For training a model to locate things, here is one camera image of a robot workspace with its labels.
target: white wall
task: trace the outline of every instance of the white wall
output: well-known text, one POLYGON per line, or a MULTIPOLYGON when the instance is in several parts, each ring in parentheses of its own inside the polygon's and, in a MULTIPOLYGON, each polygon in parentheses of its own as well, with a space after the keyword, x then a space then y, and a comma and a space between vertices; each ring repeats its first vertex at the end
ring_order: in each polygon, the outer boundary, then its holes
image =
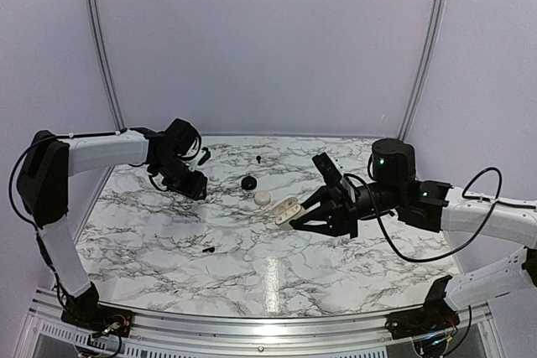
MULTIPOLYGON (((422 179, 464 186, 503 171, 503 195, 537 199, 537 0, 447 0, 412 126, 422 179)), ((493 193, 494 175, 476 189, 493 193)), ((468 234, 453 234, 461 244, 468 234)), ((459 255, 472 270, 519 246, 485 236, 459 255)), ((491 301, 507 357, 537 356, 537 290, 491 301)))
POLYGON ((432 0, 98 0, 128 125, 397 135, 432 0))
MULTIPOLYGON (((38 283, 41 262, 32 228, 8 203, 8 175, 35 132, 113 129, 91 41, 85 0, 0 0, 0 356, 9 357, 38 283)), ((70 181, 78 217, 102 173, 70 181)))

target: marble table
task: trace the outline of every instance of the marble table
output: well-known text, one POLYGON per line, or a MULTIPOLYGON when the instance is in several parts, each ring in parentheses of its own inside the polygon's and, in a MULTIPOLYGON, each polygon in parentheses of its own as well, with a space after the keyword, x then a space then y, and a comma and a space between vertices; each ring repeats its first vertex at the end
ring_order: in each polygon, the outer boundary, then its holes
MULTIPOLYGON (((451 258, 399 259, 376 221, 359 237, 282 231, 269 211, 288 195, 304 200, 323 185, 311 157, 326 151, 366 178, 372 139, 204 137, 211 159, 203 201, 161 193, 144 168, 114 169, 77 243, 102 300, 218 316, 319 316, 420 304, 435 278, 456 274, 451 258), (246 173, 273 203, 241 189, 246 173), (214 253, 203 252, 215 247, 214 253)), ((442 234, 384 219, 397 247, 427 257, 449 250, 442 234)))

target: black round object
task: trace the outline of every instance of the black round object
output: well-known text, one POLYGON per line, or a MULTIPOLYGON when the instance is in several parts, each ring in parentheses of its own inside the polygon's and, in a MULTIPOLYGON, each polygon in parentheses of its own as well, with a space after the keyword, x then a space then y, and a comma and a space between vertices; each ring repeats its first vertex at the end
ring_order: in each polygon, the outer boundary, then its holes
POLYGON ((254 190, 258 187, 258 181, 253 176, 245 176, 241 181, 241 188, 244 190, 254 190))

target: white round object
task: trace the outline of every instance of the white round object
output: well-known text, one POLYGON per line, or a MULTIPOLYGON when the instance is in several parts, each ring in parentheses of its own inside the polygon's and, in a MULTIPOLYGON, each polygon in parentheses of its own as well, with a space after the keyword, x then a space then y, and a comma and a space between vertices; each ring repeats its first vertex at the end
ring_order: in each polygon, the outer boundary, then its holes
POLYGON ((256 205, 267 205, 270 203, 270 200, 270 193, 265 190, 257 192, 253 197, 253 201, 255 201, 256 205))

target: white marble tabletop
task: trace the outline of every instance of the white marble tabletop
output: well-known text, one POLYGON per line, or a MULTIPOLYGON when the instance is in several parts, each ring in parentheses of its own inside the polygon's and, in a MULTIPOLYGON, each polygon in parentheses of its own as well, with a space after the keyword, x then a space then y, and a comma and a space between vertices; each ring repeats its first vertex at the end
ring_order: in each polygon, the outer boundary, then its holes
MULTIPOLYGON (((323 185, 311 157, 326 151, 366 178, 371 139, 204 137, 208 196, 160 193, 145 168, 116 167, 77 244, 102 300, 218 316, 318 316, 420 304, 435 278, 458 273, 449 257, 410 264, 376 221, 359 237, 282 231, 269 216, 288 195, 303 201, 323 185), (241 189, 246 173, 273 203, 259 207, 241 189), (203 252, 215 247, 213 253, 203 252)), ((447 252, 442 234, 384 219, 397 247, 427 257, 447 252)))

